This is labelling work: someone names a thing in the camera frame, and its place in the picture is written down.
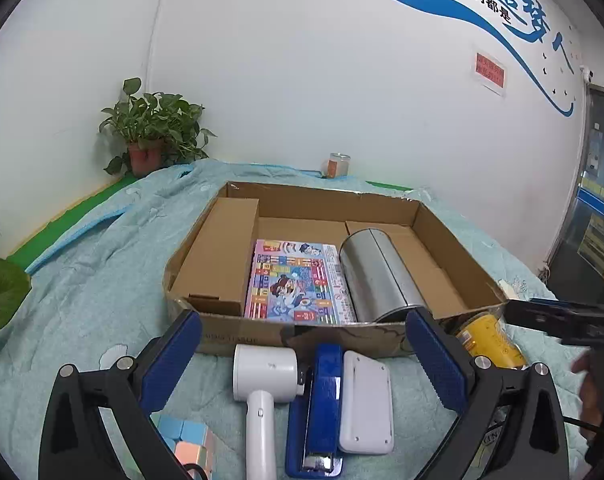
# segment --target blue stapler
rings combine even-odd
[[[340,386],[342,348],[321,344],[306,373],[304,395],[288,407],[285,471],[292,478],[336,478],[342,472]]]

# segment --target blue blanket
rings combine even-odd
[[[496,280],[510,283],[522,299],[553,298],[514,256],[466,219],[431,197],[381,190],[355,178],[321,180],[275,166],[202,160],[157,171],[122,189],[89,212],[35,261],[32,291],[0,330],[0,452],[22,480],[37,478],[40,433],[48,396],[61,365],[79,370],[109,367],[123,354],[136,355],[170,321],[162,294],[167,259],[186,236],[208,200],[229,180],[273,182],[359,192],[383,192],[425,202]],[[544,361],[556,382],[565,415],[577,417],[581,377],[568,370],[579,349],[540,332],[508,327],[531,361]],[[396,445],[381,457],[349,456],[342,477],[413,478],[454,420],[440,404],[415,358],[386,360],[392,379]],[[233,401],[232,362],[196,355],[165,412],[204,422],[221,439],[216,478],[244,474],[246,405]],[[126,455],[111,413],[105,424],[116,452]],[[284,475],[287,407],[276,409],[278,473]],[[586,443],[567,426],[572,469]]]

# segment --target hair dryer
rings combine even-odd
[[[233,397],[245,400],[246,480],[276,480],[274,402],[304,393],[298,385],[298,359],[291,348],[237,345],[233,358]]]

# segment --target board game box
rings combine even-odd
[[[244,316],[313,324],[356,322],[336,247],[258,240]]]

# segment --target hand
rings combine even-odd
[[[598,391],[595,387],[593,375],[590,372],[591,368],[591,353],[585,352],[571,366],[571,371],[574,374],[586,371],[582,386],[580,387],[580,399],[582,400],[582,413],[580,418],[584,422],[599,426],[602,423],[602,414],[598,408]],[[587,440],[591,440],[595,433],[584,428],[580,428],[580,433]]]

